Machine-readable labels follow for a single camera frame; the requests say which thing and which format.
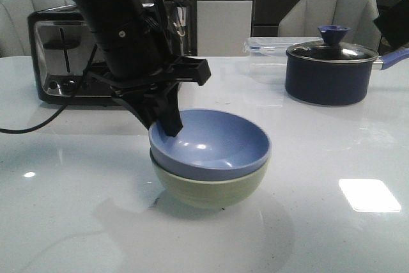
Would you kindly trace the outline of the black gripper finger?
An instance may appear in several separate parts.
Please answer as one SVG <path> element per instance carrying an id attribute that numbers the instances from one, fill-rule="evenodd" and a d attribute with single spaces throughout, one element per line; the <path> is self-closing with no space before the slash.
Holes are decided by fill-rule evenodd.
<path id="1" fill-rule="evenodd" d="M 147 130 L 155 123 L 158 119 L 154 108 L 147 104 L 144 100 L 138 100 L 134 98 L 124 98 L 123 107 L 130 111 L 146 128 Z"/>
<path id="2" fill-rule="evenodd" d="M 183 128 L 178 104 L 179 87 L 151 90 L 153 124 L 161 125 L 167 136 L 176 137 Z"/>

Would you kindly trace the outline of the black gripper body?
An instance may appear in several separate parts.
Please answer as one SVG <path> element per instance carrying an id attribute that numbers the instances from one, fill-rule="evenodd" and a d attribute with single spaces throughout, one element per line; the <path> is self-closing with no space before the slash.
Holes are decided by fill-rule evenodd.
<path id="1" fill-rule="evenodd" d="M 92 68 L 88 72 L 88 77 L 110 87 L 112 99 L 121 106 L 124 98 L 132 97 L 144 100 L 153 107 L 151 90 L 179 87 L 181 82 L 195 82 L 202 86 L 210 76 L 207 60 L 177 55 L 172 55 L 154 72 L 139 77 L 127 77 L 124 80 L 115 78 L 108 69 Z"/>

